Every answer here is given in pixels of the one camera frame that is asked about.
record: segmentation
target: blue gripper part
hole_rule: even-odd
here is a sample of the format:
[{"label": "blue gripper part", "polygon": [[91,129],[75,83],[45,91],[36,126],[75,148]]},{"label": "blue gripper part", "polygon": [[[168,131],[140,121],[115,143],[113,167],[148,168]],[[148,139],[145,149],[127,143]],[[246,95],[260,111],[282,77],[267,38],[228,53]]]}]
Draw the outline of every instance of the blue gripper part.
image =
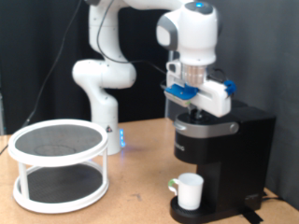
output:
[{"label": "blue gripper part", "polygon": [[187,84],[185,84],[185,88],[174,84],[171,87],[166,88],[165,91],[182,100],[190,100],[197,94],[197,92],[199,92],[198,88],[188,86]]},{"label": "blue gripper part", "polygon": [[233,81],[227,80],[223,84],[227,87],[225,91],[229,96],[236,92],[236,85]]}]

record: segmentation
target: white cup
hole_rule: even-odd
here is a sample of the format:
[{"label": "white cup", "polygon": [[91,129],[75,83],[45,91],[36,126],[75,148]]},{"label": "white cup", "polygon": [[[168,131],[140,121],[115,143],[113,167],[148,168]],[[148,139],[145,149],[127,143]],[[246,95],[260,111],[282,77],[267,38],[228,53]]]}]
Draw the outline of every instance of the white cup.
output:
[{"label": "white cup", "polygon": [[[178,191],[172,187],[173,184],[178,185]],[[178,205],[186,210],[196,210],[199,208],[204,178],[197,174],[186,173],[171,179],[168,182],[168,187],[171,191],[178,195]]]}]

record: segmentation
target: dark background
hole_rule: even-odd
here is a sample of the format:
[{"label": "dark background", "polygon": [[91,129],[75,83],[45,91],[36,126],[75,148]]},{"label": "dark background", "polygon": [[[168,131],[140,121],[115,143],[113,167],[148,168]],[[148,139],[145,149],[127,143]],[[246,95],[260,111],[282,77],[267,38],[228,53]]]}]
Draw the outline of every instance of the dark background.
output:
[{"label": "dark background", "polygon": [[[78,1],[1,1],[0,71],[7,133],[14,133],[34,108],[42,82],[62,43],[64,30]],[[83,1],[64,45],[64,51],[43,92],[32,123],[45,119],[91,118],[85,92],[74,82],[76,61],[100,59],[88,39],[89,7]],[[149,60],[165,70],[168,52],[158,45],[156,23],[164,10],[120,11],[120,42],[125,57]],[[108,90],[119,101],[119,121],[164,116],[160,82],[165,75],[147,64],[135,64],[137,80],[130,89]]]},{"label": "dark background", "polygon": [[[210,0],[223,18],[216,66],[237,87],[235,99],[278,117],[266,186],[299,208],[299,1]],[[0,72],[7,132],[20,128],[33,109],[41,83],[61,45],[77,1],[0,2]],[[164,68],[167,52],[156,41],[161,10],[120,12],[120,41],[129,59],[148,59]],[[80,59],[99,58],[88,43],[88,6],[81,4],[62,58],[33,122],[90,119],[84,91],[71,71]],[[164,116],[164,75],[137,64],[137,82],[109,91],[120,104],[120,122]]]}]

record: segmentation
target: blue light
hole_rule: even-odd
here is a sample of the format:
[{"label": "blue light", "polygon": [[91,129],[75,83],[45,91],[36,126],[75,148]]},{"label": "blue light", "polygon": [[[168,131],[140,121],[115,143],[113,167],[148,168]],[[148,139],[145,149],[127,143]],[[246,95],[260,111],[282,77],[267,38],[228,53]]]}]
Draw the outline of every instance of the blue light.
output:
[{"label": "blue light", "polygon": [[120,129],[120,144],[121,144],[121,147],[125,147],[123,129]]},{"label": "blue light", "polygon": [[204,4],[203,4],[203,3],[196,3],[196,6],[197,6],[197,7],[203,7]]}]

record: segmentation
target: white rack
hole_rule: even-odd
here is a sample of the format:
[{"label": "white rack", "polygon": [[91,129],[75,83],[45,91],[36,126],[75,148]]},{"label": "white rack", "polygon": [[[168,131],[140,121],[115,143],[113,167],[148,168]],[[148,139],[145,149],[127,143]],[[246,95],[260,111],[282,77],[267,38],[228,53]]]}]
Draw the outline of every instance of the white rack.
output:
[{"label": "white rack", "polygon": [[[55,128],[55,132],[49,131],[53,127]],[[45,128],[47,129],[44,132],[46,134],[43,134],[43,136],[40,137],[39,134],[42,133],[42,129]],[[92,139],[93,145],[90,148],[83,147],[85,141],[87,143],[91,142],[88,141],[90,139],[85,139],[84,134],[80,135],[80,132],[84,131],[85,129],[89,131],[89,134],[87,135],[85,134],[87,136],[86,138],[90,137],[90,133],[92,133],[92,138],[94,136],[94,138]],[[73,130],[77,135],[74,138],[75,143],[69,137],[69,135],[72,134],[72,132],[69,132],[69,130]],[[55,141],[56,141],[55,143],[56,145],[54,144],[52,146],[49,143]],[[74,147],[77,143],[76,141],[81,143],[79,150],[77,150],[77,148]],[[36,153],[34,149],[33,150],[30,149],[28,151],[29,148],[28,146],[33,146],[34,148],[41,148],[41,149],[39,149],[39,153]],[[45,155],[41,155],[42,153],[40,154],[40,150],[42,150],[43,148],[47,148],[48,154],[49,152],[51,153],[50,150],[51,147],[52,148],[59,147],[62,149],[71,148],[71,150],[68,150],[66,153],[65,152],[62,153],[61,156],[59,155],[60,151],[58,151],[58,153],[56,152],[56,155],[47,155],[47,153],[45,153]],[[100,127],[97,124],[90,123],[89,121],[75,120],[75,119],[56,119],[56,120],[39,122],[30,125],[28,127],[22,128],[16,133],[14,133],[9,139],[8,152],[9,155],[19,163],[20,176],[15,181],[13,196],[20,206],[28,210],[37,213],[48,213],[48,214],[66,213],[66,212],[79,210],[83,207],[86,207],[98,201],[101,197],[103,197],[103,195],[106,193],[108,189],[107,133],[102,127]],[[98,156],[99,154],[103,155],[103,168],[97,163],[89,161],[90,159]],[[26,164],[33,165],[33,167],[27,170]],[[28,183],[28,175],[33,174],[34,172],[40,172],[45,167],[47,168],[61,167],[61,169],[64,169],[66,166],[73,165],[72,167],[76,167],[76,165],[78,164],[83,165],[80,167],[87,167],[87,170],[85,172],[90,171],[92,168],[93,172],[96,171],[100,174],[99,176],[101,180],[99,180],[98,182],[100,182],[101,184],[99,184],[99,186],[96,186],[96,189],[94,189],[93,192],[90,192],[88,195],[84,195],[84,197],[82,198],[75,197],[76,199],[73,201],[66,200],[65,202],[59,202],[59,203],[49,203],[49,202],[44,203],[44,202],[39,202],[37,199],[35,199],[34,201],[31,199],[33,197],[30,196],[31,190],[28,187],[30,186],[30,183]]]}]

